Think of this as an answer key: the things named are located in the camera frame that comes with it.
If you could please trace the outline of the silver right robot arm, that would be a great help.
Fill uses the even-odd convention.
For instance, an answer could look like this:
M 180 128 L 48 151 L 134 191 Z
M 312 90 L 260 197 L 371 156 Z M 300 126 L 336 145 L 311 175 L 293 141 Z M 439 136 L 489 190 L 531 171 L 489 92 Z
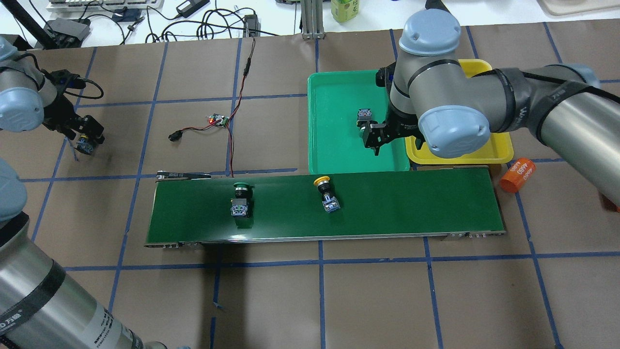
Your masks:
M 412 14 L 393 64 L 378 70 L 384 122 L 359 118 L 363 145 L 378 155 L 415 137 L 444 159 L 476 152 L 492 133 L 527 128 L 611 202 L 620 197 L 619 97 L 583 64 L 492 69 L 468 78 L 456 58 L 461 26 L 440 0 Z

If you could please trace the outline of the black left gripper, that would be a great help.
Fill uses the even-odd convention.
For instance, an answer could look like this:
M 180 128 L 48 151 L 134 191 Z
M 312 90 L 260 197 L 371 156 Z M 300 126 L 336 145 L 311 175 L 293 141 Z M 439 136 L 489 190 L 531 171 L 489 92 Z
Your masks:
M 44 107 L 43 126 L 69 139 L 76 135 L 86 136 L 91 142 L 102 145 L 105 141 L 104 126 L 92 115 L 79 116 L 74 104 L 63 93 Z

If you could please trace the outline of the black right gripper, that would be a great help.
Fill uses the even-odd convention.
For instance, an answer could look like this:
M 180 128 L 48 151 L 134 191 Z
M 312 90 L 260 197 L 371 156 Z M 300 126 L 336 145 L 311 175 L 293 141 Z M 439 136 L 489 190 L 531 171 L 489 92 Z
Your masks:
M 421 148 L 421 130 L 417 115 L 388 109 L 383 123 L 366 121 L 361 124 L 361 139 L 365 148 L 372 149 L 378 157 L 380 148 L 395 139 L 416 137 L 416 147 Z

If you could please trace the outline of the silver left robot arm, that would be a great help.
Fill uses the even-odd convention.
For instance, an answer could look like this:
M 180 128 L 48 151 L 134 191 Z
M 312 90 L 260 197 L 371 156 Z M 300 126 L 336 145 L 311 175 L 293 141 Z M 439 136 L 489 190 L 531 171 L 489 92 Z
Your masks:
M 1 130 L 27 132 L 44 126 L 90 155 L 104 142 L 104 127 L 80 116 L 66 89 L 89 83 L 63 69 L 40 69 L 35 55 L 1 40 Z M 76 282 L 28 236 L 27 190 L 1 161 L 1 344 L 8 349 L 163 349 L 144 342 Z

